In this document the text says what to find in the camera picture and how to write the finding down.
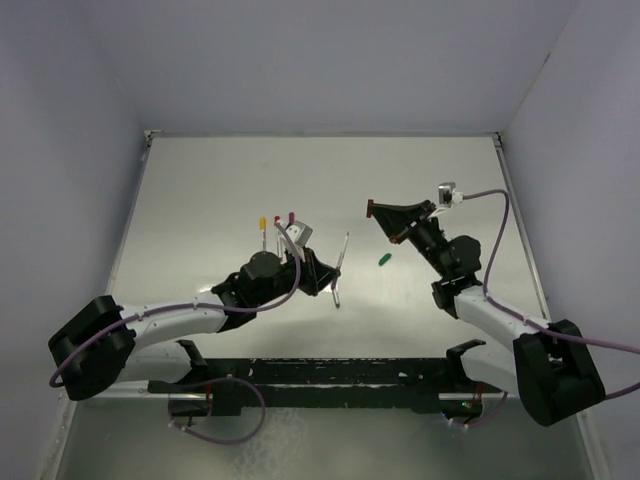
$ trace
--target metal frame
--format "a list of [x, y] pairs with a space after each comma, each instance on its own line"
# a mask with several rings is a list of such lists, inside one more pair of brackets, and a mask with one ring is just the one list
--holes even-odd
[[[180, 134], [177, 132], [163, 132], [162, 130], [150, 130], [146, 132], [147, 134], [147, 149], [145, 150], [141, 161], [144, 163], [143, 168], [141, 168], [139, 173], [138, 185], [136, 187], [133, 203], [131, 204], [131, 210], [129, 212], [129, 216], [125, 225], [125, 230], [122, 235], [122, 239], [120, 241], [120, 246], [118, 248], [118, 253], [116, 255], [113, 268], [111, 270], [111, 274], [109, 276], [109, 281], [107, 285], [107, 293], [112, 291], [113, 284], [115, 281], [116, 272], [118, 271], [118, 266], [120, 264], [120, 259], [122, 257], [122, 251], [124, 249], [124, 243], [127, 238], [127, 232], [129, 231], [129, 227], [131, 225], [131, 219], [133, 217], [133, 211], [135, 209], [136, 201], [138, 198], [138, 194], [140, 192], [140, 187], [142, 184], [142, 180], [144, 178], [144, 171], [146, 167], [146, 161], [149, 156], [149, 152], [151, 150], [151, 146], [153, 143], [153, 139], [156, 137], [162, 138], [178, 138], [178, 137], [190, 137], [190, 138], [198, 138], [198, 137], [229, 137], [229, 136], [262, 136], [262, 137], [346, 137], [346, 136], [356, 136], [356, 137], [468, 137], [471, 135], [444, 135], [444, 134], [428, 134], [428, 133], [363, 133], [363, 132], [305, 132], [305, 131], [291, 131], [291, 132], [254, 132], [254, 133], [240, 133], [240, 132], [228, 132], [221, 134]], [[500, 168], [502, 170], [502, 175], [505, 180], [505, 184], [507, 186], [507, 190], [509, 192], [512, 206], [513, 206], [513, 214], [516, 220], [516, 225], [518, 226], [518, 232], [520, 234], [520, 239], [522, 241], [522, 245], [525, 251], [525, 257], [527, 262], [529, 263], [529, 270], [534, 280], [534, 287], [536, 291], [536, 295], [538, 297], [538, 303], [540, 305], [541, 312], [545, 318], [549, 318], [549, 307], [547, 305], [546, 299], [544, 298], [544, 293], [542, 290], [542, 283], [540, 280], [540, 275], [538, 273], [538, 269], [536, 267], [535, 260], [533, 258], [533, 253], [531, 250], [531, 244], [529, 242], [529, 238], [526, 233], [526, 229], [524, 226], [524, 222], [522, 220], [522, 216], [520, 213], [520, 208], [518, 206], [518, 201], [516, 198], [516, 194], [513, 188], [513, 182], [511, 176], [509, 174], [509, 170], [507, 167], [505, 155], [502, 149], [502, 138], [499, 133], [484, 133], [479, 134], [477, 136], [489, 136], [494, 141], [494, 146], [496, 149], [496, 154], [498, 156], [498, 161], [500, 164]], [[104, 397], [144, 397], [148, 396], [149, 392], [146, 390], [146, 382], [140, 382], [139, 384], [129, 384], [129, 385], [117, 385], [112, 389], [109, 389], [102, 396]], [[445, 399], [453, 399], [457, 400], [461, 398], [459, 393], [452, 394], [442, 394], [440, 395], [441, 400]], [[172, 394], [173, 399], [178, 398], [200, 398], [199, 395], [193, 394]], [[46, 451], [46, 455], [40, 462], [40, 466], [38, 468], [38, 472], [36, 475], [37, 480], [56, 480], [58, 470], [60, 467], [60, 462], [62, 459], [62, 454], [64, 452], [66, 442], [67, 442], [67, 433], [71, 426], [71, 422], [73, 421], [73, 417], [75, 414], [76, 404], [71, 402], [66, 394], [61, 393], [59, 397], [59, 407], [56, 414], [56, 419], [54, 422], [54, 429], [52, 432], [52, 437], [50, 441], [50, 447]], [[591, 471], [594, 478], [601, 480], [610, 480], [611, 473], [609, 469], [609, 465], [606, 460], [606, 456], [604, 454], [604, 450], [602, 447], [602, 443], [600, 442], [600, 438], [597, 432], [597, 426], [594, 418], [594, 413], [592, 409], [581, 412], [577, 417], [577, 423], [580, 431], [580, 435], [582, 437], [584, 448], [586, 451], [587, 458], [589, 460], [589, 464], [591, 467]]]

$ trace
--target yellow marker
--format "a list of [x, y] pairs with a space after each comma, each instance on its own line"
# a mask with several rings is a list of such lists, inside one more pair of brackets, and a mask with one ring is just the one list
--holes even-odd
[[260, 217], [260, 230], [262, 230], [262, 251], [267, 251], [267, 219]]

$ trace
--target green object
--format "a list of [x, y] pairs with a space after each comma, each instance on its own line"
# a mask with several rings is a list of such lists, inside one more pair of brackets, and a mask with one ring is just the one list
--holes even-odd
[[391, 258], [391, 254], [387, 253], [384, 255], [384, 257], [382, 257], [380, 260], [378, 260], [378, 265], [382, 266], [385, 263], [387, 263], [389, 261], [389, 259]]

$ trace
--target white wall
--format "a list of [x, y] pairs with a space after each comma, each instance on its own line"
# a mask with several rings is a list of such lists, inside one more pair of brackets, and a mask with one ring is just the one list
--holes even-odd
[[[585, 0], [505, 135], [555, 319], [640, 345], [640, 2]], [[607, 390], [640, 359], [592, 349]], [[596, 412], [617, 479], [640, 471], [640, 393]]]
[[145, 128], [504, 129], [578, 0], [88, 0]]
[[57, 393], [48, 338], [104, 291], [143, 135], [68, 0], [0, 4], [2, 478], [35, 474]]

